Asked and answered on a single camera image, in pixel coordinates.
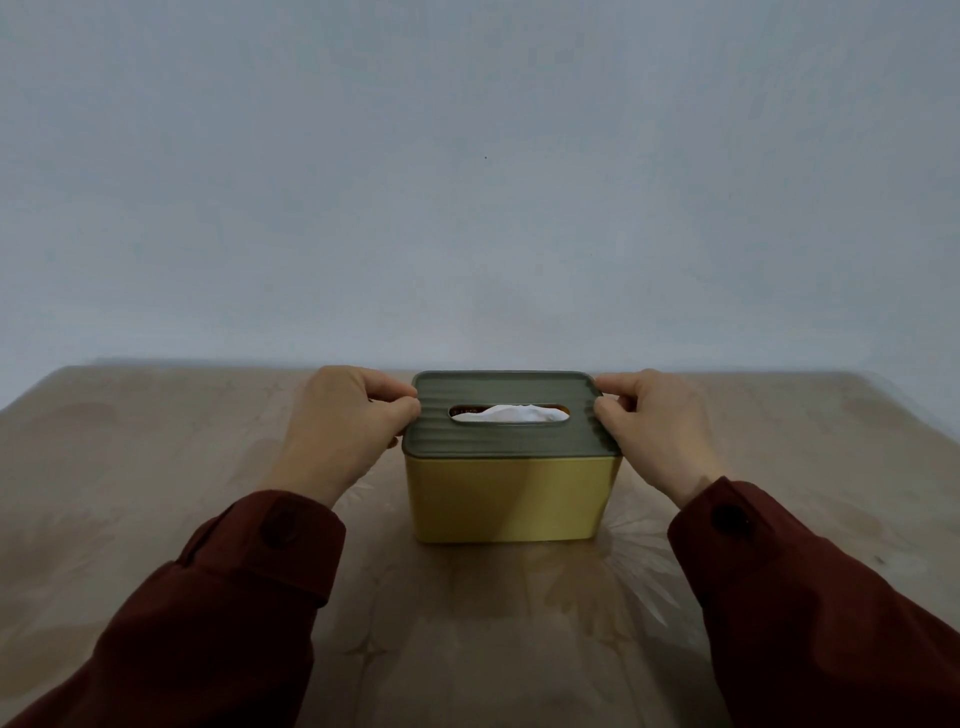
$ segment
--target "dark red sleeve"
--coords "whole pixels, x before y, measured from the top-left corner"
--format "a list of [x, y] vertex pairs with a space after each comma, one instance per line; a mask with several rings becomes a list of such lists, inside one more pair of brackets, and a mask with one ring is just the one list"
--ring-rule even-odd
[[345, 535], [309, 498], [238, 500], [131, 595], [85, 665], [8, 728], [292, 726]]
[[960, 635], [757, 486], [721, 478], [668, 534], [739, 728], [960, 725]]

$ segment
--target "tissue box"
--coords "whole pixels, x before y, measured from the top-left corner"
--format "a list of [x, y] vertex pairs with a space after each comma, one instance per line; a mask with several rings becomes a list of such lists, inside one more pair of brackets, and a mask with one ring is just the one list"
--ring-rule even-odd
[[[414, 531], [425, 543], [588, 539], [620, 467], [581, 372], [422, 372], [422, 412], [403, 438]], [[554, 423], [464, 423], [463, 411], [538, 404]]]

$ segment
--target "table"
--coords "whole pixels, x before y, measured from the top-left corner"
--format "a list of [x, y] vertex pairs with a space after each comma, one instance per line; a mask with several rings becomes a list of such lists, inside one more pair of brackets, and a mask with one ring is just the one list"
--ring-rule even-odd
[[[0, 720], [254, 487], [308, 374], [71, 367], [0, 413]], [[960, 627], [960, 445], [852, 374], [690, 378], [733, 476]], [[593, 542], [421, 546], [399, 449], [335, 510], [347, 545], [300, 725], [730, 724], [676, 509], [626, 463]]]

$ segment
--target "white tissue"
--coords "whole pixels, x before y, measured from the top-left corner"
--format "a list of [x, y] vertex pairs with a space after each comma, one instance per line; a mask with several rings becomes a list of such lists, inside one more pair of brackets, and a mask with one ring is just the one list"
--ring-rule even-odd
[[460, 423], [561, 423], [568, 418], [562, 409], [537, 407], [535, 404], [495, 404], [483, 412], [453, 416]]

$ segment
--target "cuff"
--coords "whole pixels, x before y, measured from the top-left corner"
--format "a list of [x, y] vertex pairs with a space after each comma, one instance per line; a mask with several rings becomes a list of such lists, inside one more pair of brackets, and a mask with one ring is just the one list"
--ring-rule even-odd
[[722, 477], [677, 514], [667, 538], [704, 605], [731, 583], [816, 536], [753, 483]]
[[258, 491], [198, 528], [177, 561], [226, 576], [255, 574], [307, 592], [324, 606], [346, 536], [340, 519], [317, 501]]

